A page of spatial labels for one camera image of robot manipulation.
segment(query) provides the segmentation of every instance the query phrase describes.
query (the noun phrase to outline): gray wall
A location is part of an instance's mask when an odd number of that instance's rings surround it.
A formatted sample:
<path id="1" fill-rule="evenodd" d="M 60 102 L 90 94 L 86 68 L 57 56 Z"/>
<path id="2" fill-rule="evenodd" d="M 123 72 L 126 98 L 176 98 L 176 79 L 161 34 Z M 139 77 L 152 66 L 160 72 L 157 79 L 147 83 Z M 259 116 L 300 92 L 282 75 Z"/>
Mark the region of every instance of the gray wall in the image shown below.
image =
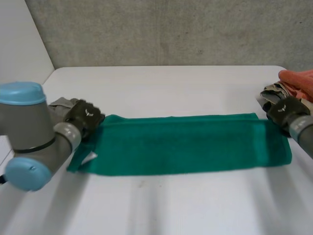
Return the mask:
<path id="1" fill-rule="evenodd" d="M 26 0 L 55 68 L 313 69 L 312 0 Z"/>

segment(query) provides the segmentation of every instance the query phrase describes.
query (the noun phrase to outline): blue joint cap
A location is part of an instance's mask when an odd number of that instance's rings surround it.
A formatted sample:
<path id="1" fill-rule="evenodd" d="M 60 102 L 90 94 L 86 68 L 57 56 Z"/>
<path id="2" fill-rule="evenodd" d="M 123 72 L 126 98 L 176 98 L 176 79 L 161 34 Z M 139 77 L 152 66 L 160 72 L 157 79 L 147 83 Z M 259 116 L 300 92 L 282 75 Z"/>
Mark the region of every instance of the blue joint cap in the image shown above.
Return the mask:
<path id="1" fill-rule="evenodd" d="M 34 105 L 45 102 L 45 94 L 36 82 L 12 82 L 0 85 L 0 103 Z"/>
<path id="2" fill-rule="evenodd" d="M 15 157 L 6 165 L 4 177 L 21 190 L 37 191 L 51 180 L 52 173 L 35 159 Z"/>

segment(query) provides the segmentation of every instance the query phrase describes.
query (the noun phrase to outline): orange cloth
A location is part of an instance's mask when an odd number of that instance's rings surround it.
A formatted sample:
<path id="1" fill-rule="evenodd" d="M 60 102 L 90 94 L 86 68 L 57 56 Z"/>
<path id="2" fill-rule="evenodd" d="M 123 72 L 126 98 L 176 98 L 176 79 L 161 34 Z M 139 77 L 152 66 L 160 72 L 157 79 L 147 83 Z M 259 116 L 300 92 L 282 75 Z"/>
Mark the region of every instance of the orange cloth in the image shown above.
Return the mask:
<path id="1" fill-rule="evenodd" d="M 313 70 L 304 72 L 282 70 L 278 77 L 293 96 L 313 102 Z"/>

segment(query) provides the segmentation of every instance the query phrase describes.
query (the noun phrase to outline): teal cloth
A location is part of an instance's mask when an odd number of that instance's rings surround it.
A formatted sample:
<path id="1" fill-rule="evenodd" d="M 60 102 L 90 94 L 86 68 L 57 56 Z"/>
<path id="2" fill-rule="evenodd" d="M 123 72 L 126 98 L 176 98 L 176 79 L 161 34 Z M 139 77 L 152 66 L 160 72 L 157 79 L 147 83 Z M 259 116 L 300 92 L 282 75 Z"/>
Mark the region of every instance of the teal cloth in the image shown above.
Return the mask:
<path id="1" fill-rule="evenodd" d="M 98 157 L 81 164 L 91 151 Z M 110 115 L 88 142 L 80 144 L 68 171 L 163 175 L 290 162 L 287 138 L 255 114 L 131 119 Z"/>

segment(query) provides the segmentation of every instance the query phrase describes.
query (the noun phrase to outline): table surface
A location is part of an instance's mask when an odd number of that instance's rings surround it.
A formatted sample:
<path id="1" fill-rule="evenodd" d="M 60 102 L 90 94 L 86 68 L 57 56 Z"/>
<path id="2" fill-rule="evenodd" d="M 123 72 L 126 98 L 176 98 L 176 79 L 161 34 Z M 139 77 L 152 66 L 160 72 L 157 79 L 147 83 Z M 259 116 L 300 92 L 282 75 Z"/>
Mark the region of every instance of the table surface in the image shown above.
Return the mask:
<path id="1" fill-rule="evenodd" d="M 277 66 L 95 67 L 56 70 L 47 101 L 83 98 L 127 118 L 265 114 L 255 97 Z M 0 234 L 306 235 L 313 233 L 313 161 L 290 140 L 288 166 L 105 177 L 66 164 L 42 190 L 0 187 Z M 10 154 L 0 166 L 12 157 Z"/>

